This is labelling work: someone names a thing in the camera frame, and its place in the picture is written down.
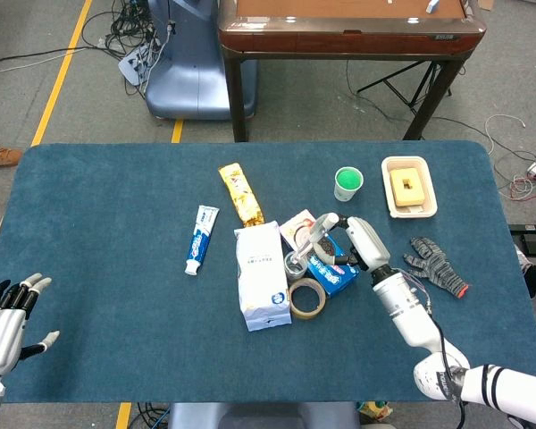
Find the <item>yellow tape roll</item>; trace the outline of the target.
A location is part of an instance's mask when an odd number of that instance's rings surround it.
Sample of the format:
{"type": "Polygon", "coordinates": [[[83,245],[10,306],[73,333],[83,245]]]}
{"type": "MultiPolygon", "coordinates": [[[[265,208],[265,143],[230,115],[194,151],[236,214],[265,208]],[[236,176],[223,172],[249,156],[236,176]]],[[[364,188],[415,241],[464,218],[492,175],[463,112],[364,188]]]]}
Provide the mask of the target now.
{"type": "Polygon", "coordinates": [[[316,318],[324,309],[327,297],[323,286],[315,279],[303,277],[297,279],[289,286],[289,305],[291,313],[301,319],[310,320],[316,318]],[[293,294],[297,289],[308,288],[313,290],[318,296],[318,304],[314,310],[303,311],[296,307],[293,301],[293,294]]]}

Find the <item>yellow green packet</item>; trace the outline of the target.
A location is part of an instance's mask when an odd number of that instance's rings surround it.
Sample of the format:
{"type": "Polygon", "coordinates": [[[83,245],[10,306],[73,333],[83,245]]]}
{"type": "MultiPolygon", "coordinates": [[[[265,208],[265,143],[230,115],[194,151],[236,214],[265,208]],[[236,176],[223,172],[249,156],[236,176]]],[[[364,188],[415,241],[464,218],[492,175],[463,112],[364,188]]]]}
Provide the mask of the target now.
{"type": "Polygon", "coordinates": [[[360,422],[362,424],[379,423],[389,417],[393,409],[386,401],[366,401],[358,406],[360,422]]]}

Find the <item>white paper bag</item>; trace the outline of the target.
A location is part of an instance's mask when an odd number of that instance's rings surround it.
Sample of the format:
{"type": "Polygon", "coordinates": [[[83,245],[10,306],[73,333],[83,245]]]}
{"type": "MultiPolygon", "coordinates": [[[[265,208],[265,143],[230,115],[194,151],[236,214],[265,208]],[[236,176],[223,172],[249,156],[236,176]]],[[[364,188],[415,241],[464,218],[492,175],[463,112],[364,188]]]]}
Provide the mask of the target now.
{"type": "Polygon", "coordinates": [[[281,233],[272,221],[234,231],[239,307],[250,332],[291,323],[281,233]]]}

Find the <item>green paper cup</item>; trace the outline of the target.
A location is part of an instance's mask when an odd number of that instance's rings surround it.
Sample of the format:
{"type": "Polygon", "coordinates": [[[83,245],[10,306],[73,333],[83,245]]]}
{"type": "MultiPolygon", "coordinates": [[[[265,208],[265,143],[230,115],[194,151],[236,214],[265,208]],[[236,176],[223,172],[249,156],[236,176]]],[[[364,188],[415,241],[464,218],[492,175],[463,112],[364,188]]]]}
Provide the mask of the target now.
{"type": "Polygon", "coordinates": [[[334,197],[348,202],[363,186],[364,176],[352,166],[340,167],[334,176],[334,197]]]}

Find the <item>black floor equipment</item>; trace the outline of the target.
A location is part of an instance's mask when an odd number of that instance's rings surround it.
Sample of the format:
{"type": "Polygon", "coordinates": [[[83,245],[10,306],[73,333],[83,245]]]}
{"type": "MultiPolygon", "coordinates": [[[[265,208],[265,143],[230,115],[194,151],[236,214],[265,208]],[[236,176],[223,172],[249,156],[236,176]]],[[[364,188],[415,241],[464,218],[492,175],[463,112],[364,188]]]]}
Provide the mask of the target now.
{"type": "Polygon", "coordinates": [[[509,230],[516,246],[527,257],[536,257],[536,224],[510,224],[509,230]]]}

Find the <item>blue white toothpaste tube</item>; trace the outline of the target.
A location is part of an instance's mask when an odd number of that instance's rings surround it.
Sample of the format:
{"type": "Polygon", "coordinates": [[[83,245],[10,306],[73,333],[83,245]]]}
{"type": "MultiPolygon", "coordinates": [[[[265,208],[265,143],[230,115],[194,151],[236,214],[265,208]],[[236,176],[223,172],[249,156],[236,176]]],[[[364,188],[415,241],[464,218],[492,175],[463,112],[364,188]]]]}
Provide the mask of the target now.
{"type": "Polygon", "coordinates": [[[192,240],[188,249],[186,274],[197,275],[197,271],[205,259],[205,253],[219,211],[218,207],[199,206],[192,240]]]}

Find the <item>white power strip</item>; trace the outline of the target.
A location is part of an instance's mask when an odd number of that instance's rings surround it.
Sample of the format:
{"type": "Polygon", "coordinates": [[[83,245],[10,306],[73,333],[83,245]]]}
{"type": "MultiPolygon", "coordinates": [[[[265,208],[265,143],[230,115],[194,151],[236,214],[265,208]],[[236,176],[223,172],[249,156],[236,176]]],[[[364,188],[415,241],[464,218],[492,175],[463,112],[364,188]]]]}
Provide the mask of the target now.
{"type": "Polygon", "coordinates": [[[143,44],[125,55],[118,63],[118,68],[125,80],[136,87],[144,83],[158,52],[158,45],[143,44]]]}

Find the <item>clear plastic tube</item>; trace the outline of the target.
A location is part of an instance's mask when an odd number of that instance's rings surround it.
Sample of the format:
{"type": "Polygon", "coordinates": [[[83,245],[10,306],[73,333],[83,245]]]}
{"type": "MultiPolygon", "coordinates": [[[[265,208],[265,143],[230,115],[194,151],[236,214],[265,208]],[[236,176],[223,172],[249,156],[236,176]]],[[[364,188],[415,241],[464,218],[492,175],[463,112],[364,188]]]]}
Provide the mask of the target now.
{"type": "Polygon", "coordinates": [[[323,214],[318,217],[310,229],[308,240],[299,246],[291,257],[291,262],[298,264],[301,259],[306,258],[310,251],[313,251],[325,265],[335,265],[335,255],[329,255],[319,241],[331,231],[339,222],[339,216],[335,213],[323,214]]]}

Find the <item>yellow sponge block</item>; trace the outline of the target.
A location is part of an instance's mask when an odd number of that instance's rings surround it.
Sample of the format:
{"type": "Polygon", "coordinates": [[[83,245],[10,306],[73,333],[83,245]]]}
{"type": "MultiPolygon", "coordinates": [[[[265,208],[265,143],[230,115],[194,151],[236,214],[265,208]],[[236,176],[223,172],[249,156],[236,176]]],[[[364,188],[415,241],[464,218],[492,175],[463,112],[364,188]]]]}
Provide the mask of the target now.
{"type": "Polygon", "coordinates": [[[392,170],[389,173],[396,206],[420,206],[425,200],[421,177],[416,168],[392,170]]]}

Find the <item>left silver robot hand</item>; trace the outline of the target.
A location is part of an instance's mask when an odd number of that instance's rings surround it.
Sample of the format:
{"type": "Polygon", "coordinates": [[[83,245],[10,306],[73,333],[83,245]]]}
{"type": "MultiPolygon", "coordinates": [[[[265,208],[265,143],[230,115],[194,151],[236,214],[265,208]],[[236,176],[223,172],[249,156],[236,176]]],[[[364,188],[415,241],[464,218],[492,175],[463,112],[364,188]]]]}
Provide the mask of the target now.
{"type": "Polygon", "coordinates": [[[0,282],[0,377],[9,374],[19,361],[48,351],[58,340],[60,333],[52,331],[36,344],[23,344],[29,317],[51,282],[41,273],[18,283],[0,282]]]}

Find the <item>teal table mat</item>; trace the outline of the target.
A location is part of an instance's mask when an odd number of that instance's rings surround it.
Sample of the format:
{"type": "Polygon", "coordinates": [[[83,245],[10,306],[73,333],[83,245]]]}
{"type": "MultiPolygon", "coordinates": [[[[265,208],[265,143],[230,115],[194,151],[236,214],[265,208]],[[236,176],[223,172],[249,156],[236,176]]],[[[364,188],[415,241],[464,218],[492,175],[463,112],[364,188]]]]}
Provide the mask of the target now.
{"type": "Polygon", "coordinates": [[[218,169],[239,163],[267,221],[307,209],[367,220],[402,265],[436,241],[469,282],[430,287],[434,316],[473,366],[536,375],[536,322],[485,149],[470,141],[51,144],[19,164],[0,231],[0,281],[52,278],[25,341],[60,337],[4,378],[11,403],[419,400],[406,345],[362,273],[311,321],[249,332],[239,310],[241,221],[218,169]],[[420,156],[438,204],[392,218],[381,163],[420,156]],[[334,176],[364,176],[348,201],[334,176]],[[200,205],[220,209],[185,273],[200,205]]]}

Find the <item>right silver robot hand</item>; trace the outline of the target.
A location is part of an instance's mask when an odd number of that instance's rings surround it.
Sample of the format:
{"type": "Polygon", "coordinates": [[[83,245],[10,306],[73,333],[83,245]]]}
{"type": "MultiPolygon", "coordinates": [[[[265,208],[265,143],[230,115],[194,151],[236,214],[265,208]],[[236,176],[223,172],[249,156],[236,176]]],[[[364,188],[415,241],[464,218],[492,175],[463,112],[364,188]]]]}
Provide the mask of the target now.
{"type": "Polygon", "coordinates": [[[332,229],[336,227],[344,229],[353,249],[349,255],[334,256],[333,265],[358,265],[361,270],[370,273],[389,263],[389,251],[367,221],[341,214],[338,215],[338,219],[332,229]]]}

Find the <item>grey robot torso base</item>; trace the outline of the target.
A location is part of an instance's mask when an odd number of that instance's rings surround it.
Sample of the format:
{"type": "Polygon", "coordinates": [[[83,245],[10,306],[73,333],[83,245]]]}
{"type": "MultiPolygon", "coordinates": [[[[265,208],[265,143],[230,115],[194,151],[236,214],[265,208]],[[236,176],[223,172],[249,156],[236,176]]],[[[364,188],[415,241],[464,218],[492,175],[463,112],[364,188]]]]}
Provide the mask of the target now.
{"type": "Polygon", "coordinates": [[[361,429],[353,402],[171,404],[168,429],[361,429]]]}

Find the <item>grey striped work glove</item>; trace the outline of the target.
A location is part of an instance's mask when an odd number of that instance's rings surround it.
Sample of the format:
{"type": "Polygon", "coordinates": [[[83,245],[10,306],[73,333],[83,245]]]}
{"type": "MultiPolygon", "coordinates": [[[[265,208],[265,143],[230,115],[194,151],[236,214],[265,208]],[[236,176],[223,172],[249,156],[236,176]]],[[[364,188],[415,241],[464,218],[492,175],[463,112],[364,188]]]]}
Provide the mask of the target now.
{"type": "Polygon", "coordinates": [[[416,256],[403,255],[404,261],[412,267],[409,273],[417,278],[427,279],[455,298],[461,299],[468,291],[469,285],[456,273],[439,245],[427,237],[412,238],[410,244],[416,256]]]}

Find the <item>clear plastic cup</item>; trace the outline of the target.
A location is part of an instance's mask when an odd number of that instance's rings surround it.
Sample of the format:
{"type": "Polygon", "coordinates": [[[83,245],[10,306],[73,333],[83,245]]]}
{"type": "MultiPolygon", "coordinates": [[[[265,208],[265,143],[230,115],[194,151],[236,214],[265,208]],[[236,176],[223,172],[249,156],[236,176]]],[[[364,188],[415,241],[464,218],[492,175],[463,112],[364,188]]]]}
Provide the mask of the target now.
{"type": "Polygon", "coordinates": [[[285,274],[289,282],[294,282],[305,276],[308,263],[306,257],[299,257],[290,251],[283,259],[285,274]]]}

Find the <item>brown mahjong table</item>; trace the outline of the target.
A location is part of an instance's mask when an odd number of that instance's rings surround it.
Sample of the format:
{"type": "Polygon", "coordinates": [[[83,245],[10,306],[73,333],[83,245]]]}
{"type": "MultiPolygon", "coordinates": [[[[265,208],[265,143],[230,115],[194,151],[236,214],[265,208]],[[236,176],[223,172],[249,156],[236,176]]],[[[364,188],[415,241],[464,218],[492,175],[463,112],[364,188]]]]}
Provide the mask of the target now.
{"type": "Polygon", "coordinates": [[[486,33],[478,0],[218,0],[233,137],[247,141],[240,65],[248,60],[433,62],[434,83],[406,130],[417,140],[486,33]]]}

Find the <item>beige food tray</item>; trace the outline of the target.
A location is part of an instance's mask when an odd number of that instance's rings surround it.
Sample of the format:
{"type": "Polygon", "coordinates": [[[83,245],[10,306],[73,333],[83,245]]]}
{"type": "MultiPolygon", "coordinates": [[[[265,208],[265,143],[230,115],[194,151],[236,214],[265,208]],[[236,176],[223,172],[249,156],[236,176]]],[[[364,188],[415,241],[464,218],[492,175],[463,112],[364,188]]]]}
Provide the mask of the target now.
{"type": "Polygon", "coordinates": [[[436,214],[438,204],[426,161],[420,156],[389,156],[381,163],[381,173],[389,214],[392,218],[428,218],[436,214]],[[420,174],[425,200],[420,206],[396,206],[390,183],[392,170],[416,168],[420,174]]]}

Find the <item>yellow snack packet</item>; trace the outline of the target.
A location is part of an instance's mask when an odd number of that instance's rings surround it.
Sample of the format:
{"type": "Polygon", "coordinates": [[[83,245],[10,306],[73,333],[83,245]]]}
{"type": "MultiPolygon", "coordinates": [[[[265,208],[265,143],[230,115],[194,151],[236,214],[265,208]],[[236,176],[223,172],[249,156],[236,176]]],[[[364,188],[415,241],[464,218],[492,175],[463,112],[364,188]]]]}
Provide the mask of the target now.
{"type": "Polygon", "coordinates": [[[264,215],[239,163],[228,164],[218,169],[230,193],[236,212],[245,227],[264,224],[264,215]]]}

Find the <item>blue cookie box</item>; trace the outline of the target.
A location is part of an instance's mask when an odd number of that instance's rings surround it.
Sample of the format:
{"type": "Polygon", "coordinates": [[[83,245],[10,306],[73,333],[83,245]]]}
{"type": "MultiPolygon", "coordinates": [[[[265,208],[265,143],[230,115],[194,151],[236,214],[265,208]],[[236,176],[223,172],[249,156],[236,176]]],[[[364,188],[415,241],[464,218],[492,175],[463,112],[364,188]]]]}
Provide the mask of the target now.
{"type": "MultiPolygon", "coordinates": [[[[280,226],[281,236],[292,251],[297,251],[307,241],[314,223],[314,216],[304,209],[280,226]]],[[[328,255],[346,255],[329,233],[319,240],[319,244],[328,255]]],[[[356,265],[326,265],[312,249],[306,254],[306,259],[307,271],[322,285],[329,297],[344,290],[360,273],[356,265]]]]}

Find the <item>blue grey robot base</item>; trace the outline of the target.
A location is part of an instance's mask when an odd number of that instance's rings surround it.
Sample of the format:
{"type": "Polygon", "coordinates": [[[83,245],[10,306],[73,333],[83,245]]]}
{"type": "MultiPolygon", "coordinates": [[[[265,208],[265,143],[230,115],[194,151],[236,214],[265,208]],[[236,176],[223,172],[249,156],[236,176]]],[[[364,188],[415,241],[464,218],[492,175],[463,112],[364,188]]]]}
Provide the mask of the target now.
{"type": "Polygon", "coordinates": [[[158,118],[225,121],[230,106],[218,39],[219,0],[147,0],[164,43],[145,98],[158,118]]]}

